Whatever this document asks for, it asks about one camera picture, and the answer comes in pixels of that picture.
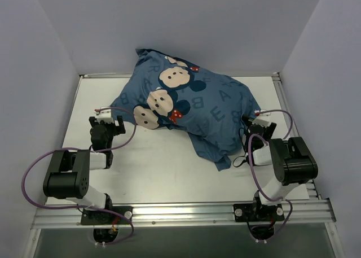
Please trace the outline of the blue cartoon print pillowcase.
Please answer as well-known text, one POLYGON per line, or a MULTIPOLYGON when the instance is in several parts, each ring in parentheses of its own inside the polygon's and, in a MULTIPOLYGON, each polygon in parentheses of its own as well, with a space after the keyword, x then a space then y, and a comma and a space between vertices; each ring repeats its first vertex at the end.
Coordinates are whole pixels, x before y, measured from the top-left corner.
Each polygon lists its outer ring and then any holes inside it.
POLYGON ((242 147, 242 116, 255 117, 259 104, 249 88, 184 59, 153 49, 137 49, 130 80, 111 103, 114 117, 147 129, 188 133, 196 154, 219 171, 242 147))

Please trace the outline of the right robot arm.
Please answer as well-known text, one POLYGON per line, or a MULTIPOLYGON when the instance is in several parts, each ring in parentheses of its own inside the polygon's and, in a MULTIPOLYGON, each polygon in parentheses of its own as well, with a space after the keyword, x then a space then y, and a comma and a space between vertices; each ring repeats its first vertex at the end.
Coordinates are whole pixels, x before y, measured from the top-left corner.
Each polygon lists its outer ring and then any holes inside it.
POLYGON ((318 165, 302 137, 288 139, 272 138, 277 126, 265 113, 256 112, 256 117, 242 115, 245 130, 245 162, 255 166, 272 166, 274 175, 266 186, 260 187, 250 206, 251 215, 257 220, 271 213, 272 205, 281 200, 299 185, 318 176, 318 165))

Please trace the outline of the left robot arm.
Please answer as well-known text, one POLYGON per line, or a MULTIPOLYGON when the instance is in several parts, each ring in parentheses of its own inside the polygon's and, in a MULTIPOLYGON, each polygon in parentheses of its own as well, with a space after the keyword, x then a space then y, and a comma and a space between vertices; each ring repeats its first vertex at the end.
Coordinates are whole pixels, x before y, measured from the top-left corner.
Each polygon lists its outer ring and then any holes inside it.
POLYGON ((113 162, 113 138, 125 134, 121 116, 90 117, 91 147, 85 150, 56 150, 52 154, 43 193, 46 197, 65 199, 86 208, 95 207, 93 216, 101 224, 114 216, 111 198, 90 186, 90 171, 109 169, 113 162))

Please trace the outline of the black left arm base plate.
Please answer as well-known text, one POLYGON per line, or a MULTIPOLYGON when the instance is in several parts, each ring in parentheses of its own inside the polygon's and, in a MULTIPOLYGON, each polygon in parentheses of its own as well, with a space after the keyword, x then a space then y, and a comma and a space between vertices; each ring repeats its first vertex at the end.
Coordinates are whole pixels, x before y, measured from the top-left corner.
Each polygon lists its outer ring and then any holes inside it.
MULTIPOLYGON (((124 206, 114 206, 112 211, 116 212, 119 215, 123 215, 125 218, 131 220, 133 215, 133 207, 129 205, 124 206)), ((81 216, 81 225, 118 225, 118 224, 127 224, 128 222, 123 218, 114 215, 112 213, 107 213, 103 211, 94 211, 94 210, 83 210, 81 216)))

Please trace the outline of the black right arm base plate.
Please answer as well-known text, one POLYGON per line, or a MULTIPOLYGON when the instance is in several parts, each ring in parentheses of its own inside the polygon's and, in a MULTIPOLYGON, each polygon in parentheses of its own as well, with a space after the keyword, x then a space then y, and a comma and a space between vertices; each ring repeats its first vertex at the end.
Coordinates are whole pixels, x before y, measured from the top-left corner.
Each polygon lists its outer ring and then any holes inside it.
POLYGON ((236 203, 233 204, 233 212, 236 222, 273 222, 285 219, 281 204, 267 206, 236 203))

